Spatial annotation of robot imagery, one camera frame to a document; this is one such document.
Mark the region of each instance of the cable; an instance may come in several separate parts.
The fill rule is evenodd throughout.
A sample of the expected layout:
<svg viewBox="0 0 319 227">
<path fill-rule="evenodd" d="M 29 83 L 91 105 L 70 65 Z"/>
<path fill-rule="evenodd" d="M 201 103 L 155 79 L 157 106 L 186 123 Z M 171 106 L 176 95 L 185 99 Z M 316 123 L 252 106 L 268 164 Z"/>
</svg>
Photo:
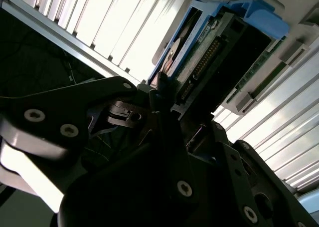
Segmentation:
<svg viewBox="0 0 319 227">
<path fill-rule="evenodd" d="M 94 151 L 94 150 L 91 150 L 91 149 L 89 149 L 89 148 L 87 148 L 87 147 L 85 147 L 84 149 L 85 149 L 85 150 L 88 150 L 88 151 L 91 151 L 91 152 L 93 152 L 93 153 L 95 153 L 95 154 L 97 154 L 97 155 L 99 155 L 99 156 L 102 156 L 104 159 L 106 159 L 107 161 L 109 161 L 109 159 L 108 159 L 105 155 L 103 155 L 103 154 L 101 154 L 101 153 L 98 153 L 98 152 L 96 152 L 96 151 Z"/>
<path fill-rule="evenodd" d="M 96 136 L 97 138 L 99 138 L 105 145 L 107 145 L 110 149 L 112 148 L 108 143 L 106 143 L 101 137 Z"/>
<path fill-rule="evenodd" d="M 67 53 L 66 53 L 64 50 L 62 50 L 62 52 L 63 52 L 65 58 L 67 59 L 67 58 L 68 58 Z M 69 62 L 68 60 L 66 61 L 66 63 L 68 64 L 69 70 L 70 70 L 70 76 L 69 76 L 69 77 L 70 77 L 70 79 L 72 79 L 71 81 L 73 81 L 74 84 L 76 84 L 76 81 L 75 81 L 75 78 L 74 78 L 74 74 L 73 74 L 72 66 L 71 66 L 71 64 L 70 64 L 70 62 Z"/>
<path fill-rule="evenodd" d="M 20 49 L 21 49 L 21 47 L 22 47 L 22 45 L 23 45 L 23 42 L 26 40 L 26 38 L 27 38 L 31 33 L 34 33 L 33 30 L 28 31 L 28 32 L 24 35 L 24 37 L 22 38 L 22 40 L 19 42 L 18 48 L 17 48 L 14 52 L 12 52 L 12 53 L 8 54 L 7 56 L 3 57 L 2 59 L 0 59 L 0 62 L 2 62 L 2 61 L 4 61 L 4 60 L 8 59 L 9 57 L 12 57 L 12 56 L 16 55 L 16 54 L 20 51 Z"/>
</svg>

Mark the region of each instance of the screw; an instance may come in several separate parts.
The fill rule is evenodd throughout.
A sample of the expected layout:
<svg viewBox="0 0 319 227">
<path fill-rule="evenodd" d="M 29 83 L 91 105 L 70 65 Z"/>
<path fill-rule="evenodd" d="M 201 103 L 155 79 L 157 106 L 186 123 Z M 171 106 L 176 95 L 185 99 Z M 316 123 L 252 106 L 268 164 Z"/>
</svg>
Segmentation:
<svg viewBox="0 0 319 227">
<path fill-rule="evenodd" d="M 251 223 L 255 224 L 258 222 L 258 218 L 256 213 L 248 206 L 244 207 L 244 213 L 247 219 L 250 220 Z"/>
<path fill-rule="evenodd" d="M 45 114 L 37 109 L 29 109 L 24 112 L 24 117 L 31 122 L 41 122 L 45 119 Z"/>
<path fill-rule="evenodd" d="M 128 88 L 128 89 L 131 89 L 131 88 L 132 88 L 131 85 L 128 84 L 128 83 L 126 83 L 126 82 L 123 83 L 123 86 L 125 86 L 125 87 Z"/>
<path fill-rule="evenodd" d="M 178 191 L 185 197 L 190 197 L 193 194 L 193 190 L 191 189 L 189 183 L 185 181 L 177 182 Z"/>
<path fill-rule="evenodd" d="M 71 124 L 64 124 L 60 127 L 60 132 L 66 137 L 76 137 L 79 134 L 79 129 Z"/>
<path fill-rule="evenodd" d="M 306 227 L 303 223 L 301 223 L 301 222 L 298 222 L 297 223 L 298 224 L 298 227 Z"/>
<path fill-rule="evenodd" d="M 246 149 L 246 150 L 249 150 L 250 147 L 246 144 L 246 143 L 243 143 L 243 147 Z"/>
</svg>

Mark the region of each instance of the blue plastic bracket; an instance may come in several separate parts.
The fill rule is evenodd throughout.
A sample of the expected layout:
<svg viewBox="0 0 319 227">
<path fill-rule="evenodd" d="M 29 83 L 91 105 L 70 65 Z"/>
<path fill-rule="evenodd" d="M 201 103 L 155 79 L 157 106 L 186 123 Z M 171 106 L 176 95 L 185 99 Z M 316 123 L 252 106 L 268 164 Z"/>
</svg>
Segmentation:
<svg viewBox="0 0 319 227">
<path fill-rule="evenodd" d="M 280 16 L 274 13 L 275 8 L 263 0 L 237 0 L 237 1 L 193 0 L 186 14 L 183 17 L 182 22 L 179 24 L 178 29 L 175 31 L 165 51 L 163 52 L 160 59 L 158 60 L 155 66 L 155 69 L 148 80 L 148 84 L 151 84 L 157 72 L 159 72 L 161 68 L 160 64 L 163 62 L 169 49 L 173 45 L 173 41 L 175 40 L 178 32 L 180 31 L 182 25 L 184 24 L 190 10 L 194 7 L 198 10 L 201 10 L 202 14 L 200 18 L 198 19 L 192 32 L 190 33 L 189 37 L 187 38 L 184 46 L 182 47 L 179 54 L 177 55 L 174 63 L 172 64 L 172 67 L 167 73 L 169 79 L 174 77 L 174 75 L 177 73 L 182 62 L 188 55 L 191 48 L 196 43 L 202 30 L 205 28 L 205 25 L 208 22 L 209 17 L 210 16 L 215 17 L 223 6 L 236 12 L 240 17 L 243 18 L 243 20 L 246 23 L 252 25 L 253 27 L 265 33 L 266 35 L 273 37 L 275 39 L 282 39 L 285 35 L 288 34 L 290 30 L 289 25 L 286 22 L 284 22 Z"/>
</svg>

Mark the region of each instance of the black cable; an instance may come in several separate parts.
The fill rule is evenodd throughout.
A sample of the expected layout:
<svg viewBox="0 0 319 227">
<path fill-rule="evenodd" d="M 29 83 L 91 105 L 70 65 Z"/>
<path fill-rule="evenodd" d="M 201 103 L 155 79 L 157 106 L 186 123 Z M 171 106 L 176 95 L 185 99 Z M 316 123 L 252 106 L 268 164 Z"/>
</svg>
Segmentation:
<svg viewBox="0 0 319 227">
<path fill-rule="evenodd" d="M 6 59 L 8 59 L 8 58 L 10 58 L 10 57 L 12 57 L 12 56 L 14 56 L 14 55 L 16 55 L 16 54 L 21 50 L 21 47 L 23 46 L 23 42 L 26 40 L 26 38 L 27 38 L 31 33 L 34 33 L 33 30 L 28 31 L 28 32 L 24 35 L 24 37 L 22 38 L 22 40 L 19 42 L 18 48 L 17 48 L 14 52 L 12 52 L 12 53 L 8 54 L 7 56 L 1 58 L 1 59 L 0 59 L 0 62 L 2 62 L 2 61 L 4 61 L 4 60 L 6 60 Z"/>
</svg>

